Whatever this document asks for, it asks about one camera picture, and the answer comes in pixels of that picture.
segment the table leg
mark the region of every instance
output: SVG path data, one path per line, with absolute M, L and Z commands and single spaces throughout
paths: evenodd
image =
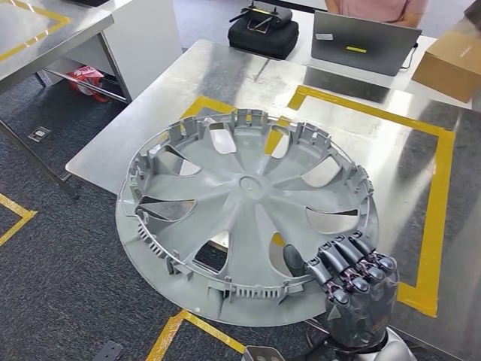
M 38 80 L 38 83 L 40 83 L 40 85 L 44 88 L 47 87 L 47 84 L 42 79 L 42 77 L 40 76 L 40 74 L 35 73 L 35 77 L 37 78 L 37 80 Z
M 14 144 L 24 151 L 29 159 L 34 161 L 38 168 L 44 171 L 46 175 L 52 179 L 54 182 L 58 184 L 60 188 L 62 188 L 62 190 L 67 193 L 69 196 L 71 196 L 73 199 L 78 198 L 77 191 L 63 181 L 60 177 L 57 175 L 57 173 L 51 169 L 48 165 L 45 164 L 28 144 L 23 141 L 20 137 L 14 132 L 13 129 L 11 129 L 10 126 L 7 125 L 2 119 L 0 119 L 0 132 L 5 133 Z
M 132 103 L 132 97 L 130 96 L 130 93 L 127 89 L 127 84 L 125 84 L 125 82 L 124 81 L 124 78 L 121 74 L 121 71 L 118 70 L 118 66 L 117 65 L 117 62 L 115 61 L 115 59 L 114 59 L 113 55 L 112 54 L 112 50 L 110 50 L 110 47 L 109 46 L 106 39 L 105 38 L 104 33 L 100 32 L 99 35 L 97 35 L 97 37 L 99 38 L 99 41 L 102 45 L 102 49 L 103 49 L 105 55 L 109 61 L 109 64 L 110 64 L 110 67 L 113 71 L 113 74 L 115 75 L 115 77 L 117 78 L 117 81 L 118 81 L 118 84 L 120 85 L 120 88 L 122 90 L 122 93 L 124 93 L 124 96 L 127 100 L 127 103 Z

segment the cable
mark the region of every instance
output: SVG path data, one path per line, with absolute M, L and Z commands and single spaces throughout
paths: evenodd
M 419 44 L 415 43 L 412 48 L 412 52 L 411 52 L 411 58 L 409 60 L 409 64 L 407 66 L 402 66 L 401 69 L 409 69 L 411 67 L 411 63 L 412 62 L 412 57 L 414 56 L 414 54 L 415 53 L 415 51 L 418 49 L 418 47 L 419 47 Z

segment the pink shirt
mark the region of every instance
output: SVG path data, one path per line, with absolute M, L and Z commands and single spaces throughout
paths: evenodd
M 427 0 L 335 0 L 341 15 L 392 23 L 406 13 L 424 14 Z

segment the red bag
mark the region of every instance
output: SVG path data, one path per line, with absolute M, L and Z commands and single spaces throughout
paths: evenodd
M 67 73 L 67 75 L 70 76 L 70 77 L 74 77 L 75 79 L 78 80 L 81 80 L 81 81 L 84 81 L 86 83 L 90 83 L 93 86 L 97 86 L 97 87 L 101 87 L 102 84 L 100 84 L 100 79 L 102 79 L 103 77 L 104 77 L 103 75 L 102 75 L 102 73 L 100 73 L 100 71 L 98 71 L 96 68 L 92 68 L 91 66 L 88 66 L 88 65 L 85 65 L 85 66 L 82 66 L 81 68 L 78 68 L 75 71 L 73 71 L 72 73 Z M 93 96 L 93 99 L 98 101 L 98 102 L 101 102 L 101 103 L 106 103 L 109 101 L 109 99 L 101 96 L 100 94 L 94 91 L 94 90 L 91 90 L 91 89 L 88 89 L 88 88 L 85 88 L 84 86 L 81 86 L 81 85 L 78 85 L 78 84 L 75 84 L 72 81 L 69 82 L 70 85 L 72 85 L 74 89 L 75 89 L 77 92 L 79 93 L 83 93 L 85 94 L 86 96 Z

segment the black bag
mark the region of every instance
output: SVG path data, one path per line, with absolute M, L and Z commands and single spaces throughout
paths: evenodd
M 271 28 L 268 32 L 249 30 L 250 19 L 241 17 L 228 30 L 231 47 L 277 59 L 286 59 L 297 42 L 299 24 L 289 21 L 281 28 Z

